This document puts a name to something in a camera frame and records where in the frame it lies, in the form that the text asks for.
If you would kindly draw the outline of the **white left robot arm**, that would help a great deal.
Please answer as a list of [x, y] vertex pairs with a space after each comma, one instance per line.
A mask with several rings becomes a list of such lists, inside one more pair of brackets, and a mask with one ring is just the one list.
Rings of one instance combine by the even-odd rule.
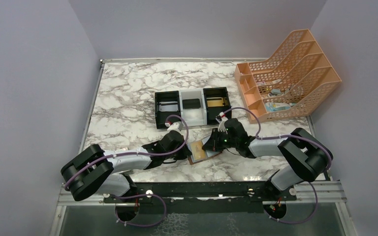
[[93, 194], [110, 194], [117, 199], [136, 195], [137, 187], [125, 172], [149, 170], [188, 157], [187, 139], [172, 130], [159, 141], [110, 155], [105, 155], [100, 145], [90, 145], [62, 167], [64, 188], [75, 201]]

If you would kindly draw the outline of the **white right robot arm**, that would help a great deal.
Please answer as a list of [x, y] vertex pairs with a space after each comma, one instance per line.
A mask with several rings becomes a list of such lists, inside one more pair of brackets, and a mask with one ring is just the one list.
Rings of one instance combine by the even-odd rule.
[[333, 154], [303, 128], [296, 128], [290, 134], [274, 137], [248, 135], [243, 125], [231, 118], [214, 128], [209, 139], [202, 146], [204, 151], [221, 152], [234, 148], [245, 158], [282, 156], [288, 166], [272, 174], [265, 182], [263, 193], [275, 197], [291, 186], [313, 182], [330, 168]]

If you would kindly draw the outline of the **brown leather card holder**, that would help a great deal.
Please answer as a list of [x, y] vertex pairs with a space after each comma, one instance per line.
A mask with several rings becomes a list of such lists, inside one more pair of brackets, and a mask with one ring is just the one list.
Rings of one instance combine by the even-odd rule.
[[188, 149], [191, 151], [192, 155], [188, 158], [191, 165], [200, 163], [202, 161], [214, 158], [222, 153], [217, 151], [203, 150], [202, 147], [209, 140], [210, 136], [203, 138], [202, 140], [197, 140], [188, 144]]

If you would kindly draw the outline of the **black and white card tray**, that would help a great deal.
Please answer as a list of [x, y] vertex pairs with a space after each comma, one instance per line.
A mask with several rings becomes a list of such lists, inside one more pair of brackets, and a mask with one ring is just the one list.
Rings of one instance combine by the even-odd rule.
[[219, 114], [231, 108], [226, 87], [155, 92], [157, 129], [166, 128], [166, 118], [178, 115], [189, 127], [216, 125]]

